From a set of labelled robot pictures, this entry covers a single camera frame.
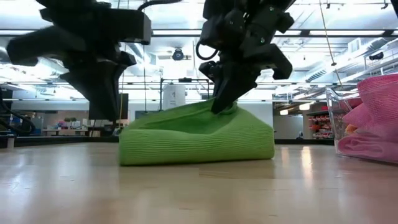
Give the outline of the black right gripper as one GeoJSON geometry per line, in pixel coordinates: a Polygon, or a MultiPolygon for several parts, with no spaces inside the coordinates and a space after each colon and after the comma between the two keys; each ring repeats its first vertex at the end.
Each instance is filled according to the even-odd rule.
{"type": "MultiPolygon", "coordinates": [[[[203,9],[206,21],[236,8],[244,13],[244,31],[285,32],[294,23],[286,12],[286,4],[207,4],[203,9]]],[[[273,79],[286,80],[293,67],[270,37],[244,36],[233,48],[215,50],[209,57],[198,56],[203,63],[199,71],[215,83],[211,112],[218,114],[239,97],[257,87],[260,71],[271,69],[273,79]]]]}

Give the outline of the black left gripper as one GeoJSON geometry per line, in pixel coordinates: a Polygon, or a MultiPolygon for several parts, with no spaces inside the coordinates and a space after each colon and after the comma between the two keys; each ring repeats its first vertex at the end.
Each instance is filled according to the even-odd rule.
{"type": "Polygon", "coordinates": [[[6,47],[14,65],[35,66],[39,57],[63,62],[67,73],[60,77],[80,92],[103,119],[119,117],[119,77],[136,64],[121,51],[119,41],[100,33],[96,12],[110,6],[46,6],[40,10],[46,27],[11,39],[6,47]]]}

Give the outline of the green microfiber towel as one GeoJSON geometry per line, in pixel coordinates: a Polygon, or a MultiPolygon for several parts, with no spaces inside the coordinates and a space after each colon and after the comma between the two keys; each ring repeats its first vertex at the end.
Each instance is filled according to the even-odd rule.
{"type": "Polygon", "coordinates": [[[213,100],[134,120],[119,135],[121,166],[197,164],[274,157],[274,130],[236,103],[211,112],[213,100]]]}

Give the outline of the clear plastic bin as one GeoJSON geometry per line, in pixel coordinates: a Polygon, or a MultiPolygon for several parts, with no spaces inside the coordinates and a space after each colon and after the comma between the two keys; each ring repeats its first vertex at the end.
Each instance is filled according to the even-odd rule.
{"type": "MultiPolygon", "coordinates": [[[[337,146],[336,146],[337,142],[341,138],[349,135],[349,134],[345,133],[345,129],[348,124],[346,124],[343,121],[343,117],[347,113],[349,113],[352,109],[354,109],[355,107],[360,105],[362,103],[362,101],[359,97],[359,93],[354,93],[352,95],[342,97],[342,96],[338,95],[337,92],[335,92],[334,90],[331,90],[331,89],[327,89],[326,98],[327,98],[328,112],[330,115],[331,126],[332,126],[332,130],[333,130],[334,138],[335,138],[334,144],[335,144],[336,153],[339,155],[342,155],[337,150],[337,146]]],[[[356,134],[373,134],[373,133],[357,129],[356,134]]]]}

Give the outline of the background desk with plants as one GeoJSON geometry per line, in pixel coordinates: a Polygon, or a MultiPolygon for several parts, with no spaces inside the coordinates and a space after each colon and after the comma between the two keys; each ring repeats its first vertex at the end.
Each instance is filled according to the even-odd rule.
{"type": "Polygon", "coordinates": [[[44,136],[87,136],[88,133],[88,120],[75,117],[64,118],[55,125],[48,125],[42,130],[44,136]]]}

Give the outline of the dark background monitor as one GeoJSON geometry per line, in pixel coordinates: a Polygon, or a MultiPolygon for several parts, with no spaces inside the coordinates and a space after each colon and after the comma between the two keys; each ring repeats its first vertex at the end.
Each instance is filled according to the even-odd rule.
{"type": "Polygon", "coordinates": [[[128,119],[129,94],[119,94],[119,119],[128,119]]]}

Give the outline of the white background cabinet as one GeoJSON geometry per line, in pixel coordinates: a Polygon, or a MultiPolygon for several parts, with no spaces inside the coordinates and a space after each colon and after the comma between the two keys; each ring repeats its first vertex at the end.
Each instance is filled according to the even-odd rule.
{"type": "Polygon", "coordinates": [[[163,89],[162,95],[162,109],[169,110],[186,103],[186,88],[185,85],[168,84],[163,89]]]}

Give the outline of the black shelf with red bins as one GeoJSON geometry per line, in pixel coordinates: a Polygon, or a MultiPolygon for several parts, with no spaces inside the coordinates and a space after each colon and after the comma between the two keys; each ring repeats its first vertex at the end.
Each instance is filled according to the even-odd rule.
{"type": "Polygon", "coordinates": [[[329,112],[311,112],[307,115],[307,120],[310,137],[312,139],[334,138],[329,112]]]}

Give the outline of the black overhead beam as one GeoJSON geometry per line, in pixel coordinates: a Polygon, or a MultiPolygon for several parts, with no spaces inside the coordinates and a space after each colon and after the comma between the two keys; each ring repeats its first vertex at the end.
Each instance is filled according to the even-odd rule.
{"type": "MultiPolygon", "coordinates": [[[[117,34],[111,32],[105,32],[106,35],[116,37],[145,37],[149,35],[152,37],[200,37],[201,35],[213,35],[211,32],[202,32],[200,29],[155,29],[152,31],[145,32],[127,32],[117,34]]],[[[265,32],[265,31],[247,31],[242,33],[237,32],[225,32],[220,34],[220,37],[225,37],[227,34],[236,34],[238,36],[256,36],[256,37],[293,37],[293,38],[398,38],[398,29],[384,29],[384,30],[350,30],[350,29],[291,29],[285,32],[265,32]]]]}

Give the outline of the black background rack frame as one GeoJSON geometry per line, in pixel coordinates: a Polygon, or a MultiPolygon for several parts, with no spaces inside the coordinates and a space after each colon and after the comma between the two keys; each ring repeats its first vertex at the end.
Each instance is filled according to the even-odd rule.
{"type": "Polygon", "coordinates": [[[179,84],[179,85],[185,85],[186,88],[186,97],[188,95],[187,90],[196,90],[201,96],[201,93],[199,92],[200,90],[206,90],[207,91],[207,97],[205,100],[210,98],[210,81],[209,79],[192,79],[192,78],[178,78],[178,79],[160,79],[160,88],[159,88],[159,93],[160,93],[160,100],[159,100],[159,111],[163,111],[162,109],[162,95],[163,95],[163,89],[166,85],[168,84],[179,84]]]}

